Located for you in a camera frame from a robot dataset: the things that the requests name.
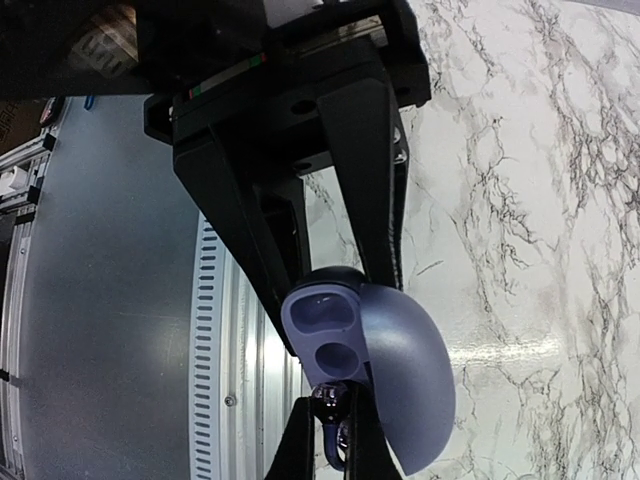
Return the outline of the purple clip earbud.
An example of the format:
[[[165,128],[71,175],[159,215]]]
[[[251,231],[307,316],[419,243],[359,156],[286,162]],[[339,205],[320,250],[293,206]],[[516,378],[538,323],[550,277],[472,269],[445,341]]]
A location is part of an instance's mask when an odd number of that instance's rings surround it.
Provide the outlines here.
[[[355,390],[355,382],[343,380],[318,384],[311,393],[313,414],[322,425],[325,458],[334,470],[341,473],[346,472],[349,444],[349,433],[342,430],[349,430]]]

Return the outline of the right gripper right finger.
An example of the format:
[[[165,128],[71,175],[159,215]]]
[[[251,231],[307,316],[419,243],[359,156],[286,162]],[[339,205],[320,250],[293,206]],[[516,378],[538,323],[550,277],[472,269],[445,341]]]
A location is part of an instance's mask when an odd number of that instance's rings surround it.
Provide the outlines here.
[[[346,420],[345,479],[394,479],[395,465],[384,437],[375,402],[365,387],[351,390]]]

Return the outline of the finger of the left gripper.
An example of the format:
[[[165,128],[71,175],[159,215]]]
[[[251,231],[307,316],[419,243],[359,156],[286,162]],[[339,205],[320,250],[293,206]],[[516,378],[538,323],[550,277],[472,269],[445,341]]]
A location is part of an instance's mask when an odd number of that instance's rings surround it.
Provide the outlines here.
[[[173,153],[174,172],[292,354],[281,308],[303,277],[303,181],[227,128],[210,126]]]

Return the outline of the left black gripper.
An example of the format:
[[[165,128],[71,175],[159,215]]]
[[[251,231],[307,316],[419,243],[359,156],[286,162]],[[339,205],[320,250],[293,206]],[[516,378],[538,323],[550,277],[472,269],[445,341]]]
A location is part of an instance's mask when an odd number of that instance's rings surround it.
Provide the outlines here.
[[[133,6],[139,63],[107,79],[76,73],[67,55],[107,5]],[[406,1],[5,1],[1,96],[181,95],[191,99],[256,76],[270,92],[380,63],[399,106],[423,105],[429,72]],[[318,99],[319,116],[367,279],[400,290],[392,99],[359,79]]]

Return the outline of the blue earbud charging case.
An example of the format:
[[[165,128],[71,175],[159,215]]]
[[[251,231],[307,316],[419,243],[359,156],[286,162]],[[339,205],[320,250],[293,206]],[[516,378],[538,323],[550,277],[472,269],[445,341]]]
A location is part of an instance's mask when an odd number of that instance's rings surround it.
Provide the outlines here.
[[[455,418],[451,362],[435,323],[410,296],[356,269],[327,267],[286,296],[281,319],[312,390],[350,380],[369,391],[394,479],[442,453]]]

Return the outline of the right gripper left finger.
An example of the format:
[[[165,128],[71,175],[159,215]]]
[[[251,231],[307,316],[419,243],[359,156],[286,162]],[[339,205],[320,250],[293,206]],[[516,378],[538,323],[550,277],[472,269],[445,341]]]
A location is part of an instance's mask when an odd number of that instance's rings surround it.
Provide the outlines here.
[[[315,475],[315,418],[310,397],[298,398],[265,480],[312,480]]]

